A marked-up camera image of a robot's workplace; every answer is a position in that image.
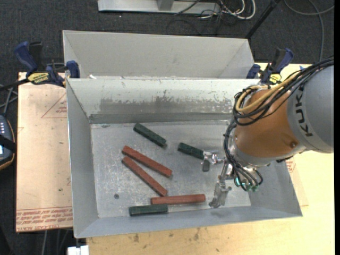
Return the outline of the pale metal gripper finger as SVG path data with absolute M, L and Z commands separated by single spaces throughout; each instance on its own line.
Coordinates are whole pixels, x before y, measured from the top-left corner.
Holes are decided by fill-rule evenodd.
M 218 158 L 218 151 L 204 151 L 203 152 L 203 161 L 202 161 L 202 171 L 208 172 L 211 166 L 214 166 L 220 162 Z
M 225 182 L 217 182 L 215 184 L 214 196 L 212 201 L 209 203 L 211 208 L 218 208 L 220 206 L 224 206 L 226 202 L 226 198 L 230 190 L 231 186 L 227 185 Z

